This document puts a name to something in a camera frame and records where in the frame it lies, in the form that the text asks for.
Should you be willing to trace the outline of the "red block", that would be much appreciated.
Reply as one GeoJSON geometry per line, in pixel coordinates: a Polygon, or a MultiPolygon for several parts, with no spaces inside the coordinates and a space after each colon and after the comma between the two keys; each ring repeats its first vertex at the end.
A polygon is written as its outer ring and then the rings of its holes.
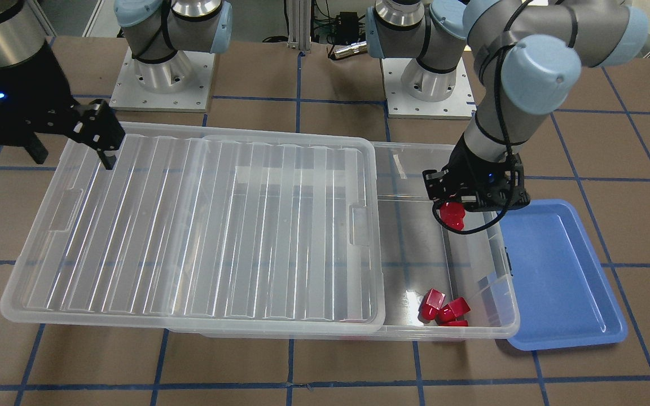
{"type": "Polygon", "coordinates": [[[465,320],[464,316],[471,308],[464,298],[457,298],[444,305],[436,316],[436,323],[452,320],[465,320]]]}
{"type": "Polygon", "coordinates": [[[419,319],[428,323],[435,320],[438,312],[445,303],[446,295],[439,290],[431,288],[422,298],[418,309],[419,319]]]}
{"type": "Polygon", "coordinates": [[[464,231],[466,211],[458,201],[447,201],[439,209],[438,214],[443,223],[456,231],[464,231]]]}
{"type": "Polygon", "coordinates": [[[446,322],[438,322],[438,325],[443,327],[468,327],[469,322],[467,320],[452,320],[446,322]]]}

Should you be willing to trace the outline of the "clear plastic box lid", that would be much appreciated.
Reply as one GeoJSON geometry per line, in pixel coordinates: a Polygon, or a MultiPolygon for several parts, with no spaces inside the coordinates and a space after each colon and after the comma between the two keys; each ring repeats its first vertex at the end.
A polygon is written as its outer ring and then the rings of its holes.
{"type": "Polygon", "coordinates": [[[14,322],[339,337],[384,325],[361,137],[125,123],[67,142],[0,302],[14,322]]]}

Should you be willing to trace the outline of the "clear plastic storage box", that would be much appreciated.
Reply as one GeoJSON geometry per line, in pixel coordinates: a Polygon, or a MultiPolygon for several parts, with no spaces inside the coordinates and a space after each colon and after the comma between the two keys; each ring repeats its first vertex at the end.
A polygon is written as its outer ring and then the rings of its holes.
{"type": "Polygon", "coordinates": [[[294,334],[294,339],[423,340],[503,339],[521,320],[503,234],[498,224],[462,236],[441,228],[431,213],[422,178],[449,157],[452,146],[374,142],[377,203],[384,274],[384,325],[369,335],[294,334]],[[467,327],[426,324],[419,316],[430,289],[470,306],[467,327]]]}

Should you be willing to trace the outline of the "red block in box bottom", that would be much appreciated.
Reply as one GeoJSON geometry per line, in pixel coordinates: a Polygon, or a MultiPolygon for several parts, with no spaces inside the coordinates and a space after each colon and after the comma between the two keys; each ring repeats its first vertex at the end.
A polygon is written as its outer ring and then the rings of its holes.
{"type": "Polygon", "coordinates": [[[452,320],[446,322],[438,322],[438,325],[443,327],[468,327],[469,322],[467,320],[452,320]]]}

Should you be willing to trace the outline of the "blue plastic tray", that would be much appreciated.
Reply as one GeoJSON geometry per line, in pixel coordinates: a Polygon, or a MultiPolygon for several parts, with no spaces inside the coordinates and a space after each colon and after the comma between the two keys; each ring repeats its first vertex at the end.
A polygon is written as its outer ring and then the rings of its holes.
{"type": "Polygon", "coordinates": [[[575,208],[534,200],[499,222],[510,260],[523,351],[623,342],[621,307],[575,208]]]}

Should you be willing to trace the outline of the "black power supply background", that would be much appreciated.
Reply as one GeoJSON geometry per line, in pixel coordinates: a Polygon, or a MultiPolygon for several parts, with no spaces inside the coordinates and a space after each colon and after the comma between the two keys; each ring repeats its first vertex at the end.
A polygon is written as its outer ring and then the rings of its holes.
{"type": "Polygon", "coordinates": [[[356,11],[340,11],[336,15],[336,36],[354,42],[359,37],[359,16],[356,11]]]}

